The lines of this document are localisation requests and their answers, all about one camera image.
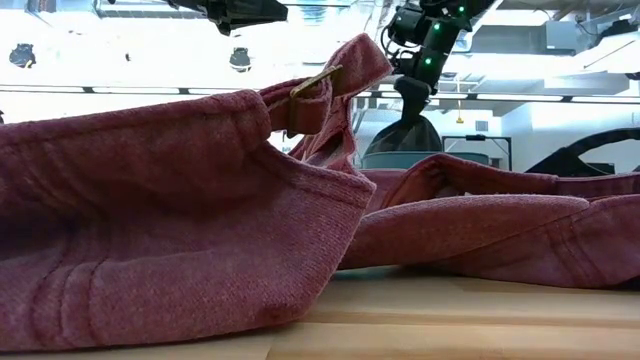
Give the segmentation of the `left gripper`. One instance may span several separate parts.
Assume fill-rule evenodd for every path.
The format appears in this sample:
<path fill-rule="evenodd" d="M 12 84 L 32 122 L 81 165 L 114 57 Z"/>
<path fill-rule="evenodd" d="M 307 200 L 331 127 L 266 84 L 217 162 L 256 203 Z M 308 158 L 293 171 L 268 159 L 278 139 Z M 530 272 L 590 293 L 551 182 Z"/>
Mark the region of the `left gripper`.
<path fill-rule="evenodd" d="M 278 0 L 164 0 L 170 7 L 196 11 L 222 35 L 239 28 L 286 21 L 288 8 Z"/>

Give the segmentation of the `red baseball cap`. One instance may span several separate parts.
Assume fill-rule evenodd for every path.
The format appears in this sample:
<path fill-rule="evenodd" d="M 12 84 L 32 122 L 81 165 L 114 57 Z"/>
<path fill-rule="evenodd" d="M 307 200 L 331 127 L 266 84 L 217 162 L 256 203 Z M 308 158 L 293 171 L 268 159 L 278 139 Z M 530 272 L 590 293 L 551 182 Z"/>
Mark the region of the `red baseball cap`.
<path fill-rule="evenodd" d="M 640 174 L 355 169 L 352 98 L 389 71 L 362 34 L 312 78 L 0 126 L 0 352 L 281 325 L 343 269 L 640 280 Z"/>

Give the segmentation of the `black ceiling dome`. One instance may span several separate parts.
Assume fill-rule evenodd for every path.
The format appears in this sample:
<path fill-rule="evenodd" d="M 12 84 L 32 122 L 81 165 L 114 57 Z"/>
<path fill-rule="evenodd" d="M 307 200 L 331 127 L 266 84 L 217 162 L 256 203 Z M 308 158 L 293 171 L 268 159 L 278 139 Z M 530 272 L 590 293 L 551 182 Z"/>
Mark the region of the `black ceiling dome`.
<path fill-rule="evenodd" d="M 239 73 L 251 70 L 251 59 L 246 47 L 235 47 L 229 58 L 229 64 L 233 70 Z"/>

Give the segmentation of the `grey-blue plastic bin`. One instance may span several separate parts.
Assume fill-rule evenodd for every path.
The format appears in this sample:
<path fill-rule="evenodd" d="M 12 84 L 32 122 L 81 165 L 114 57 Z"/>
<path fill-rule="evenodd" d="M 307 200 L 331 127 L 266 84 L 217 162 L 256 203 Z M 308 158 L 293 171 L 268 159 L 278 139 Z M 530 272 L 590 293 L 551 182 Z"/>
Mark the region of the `grey-blue plastic bin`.
<path fill-rule="evenodd" d="M 441 163 L 476 163 L 490 165 L 486 154 L 472 152 L 432 152 L 432 151 L 391 151 L 364 155 L 361 159 L 363 169 L 410 169 L 414 165 L 430 158 Z"/>

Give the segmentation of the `dark hanging ceiling object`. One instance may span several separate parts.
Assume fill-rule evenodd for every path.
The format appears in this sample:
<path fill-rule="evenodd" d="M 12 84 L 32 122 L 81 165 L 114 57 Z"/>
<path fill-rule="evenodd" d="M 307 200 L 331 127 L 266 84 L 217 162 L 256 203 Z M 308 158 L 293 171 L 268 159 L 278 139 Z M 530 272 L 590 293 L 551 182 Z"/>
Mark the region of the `dark hanging ceiling object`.
<path fill-rule="evenodd" d="M 31 68 L 36 64 L 33 48 L 33 44 L 18 43 L 9 55 L 9 62 L 20 68 Z"/>

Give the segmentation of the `black rectangular stand frame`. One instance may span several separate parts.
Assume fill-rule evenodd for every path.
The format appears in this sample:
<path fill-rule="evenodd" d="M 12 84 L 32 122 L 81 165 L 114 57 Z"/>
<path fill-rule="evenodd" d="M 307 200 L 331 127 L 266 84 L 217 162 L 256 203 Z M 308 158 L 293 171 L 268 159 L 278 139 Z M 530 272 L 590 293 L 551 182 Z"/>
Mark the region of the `black rectangular stand frame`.
<path fill-rule="evenodd" d="M 441 137 L 441 141 L 443 144 L 443 147 L 445 147 L 445 152 L 450 152 L 450 149 L 454 146 L 454 144 L 452 143 L 449 147 L 446 147 L 446 142 L 448 140 L 455 140 L 456 142 L 458 140 L 464 140 L 464 141 L 475 141 L 475 142 L 482 142 L 482 141 L 491 141 L 494 143 L 494 145 L 496 145 L 497 147 L 499 147 L 503 153 L 505 153 L 508 157 L 508 169 L 511 171 L 513 170 L 513 155 L 512 155 L 512 138 L 511 137 L 504 137 L 504 136 L 486 136 L 486 135 L 482 135 L 482 134 L 475 134 L 475 135 L 444 135 Z M 497 141 L 498 140 L 502 140 L 505 141 L 507 144 L 507 148 L 502 148 Z"/>

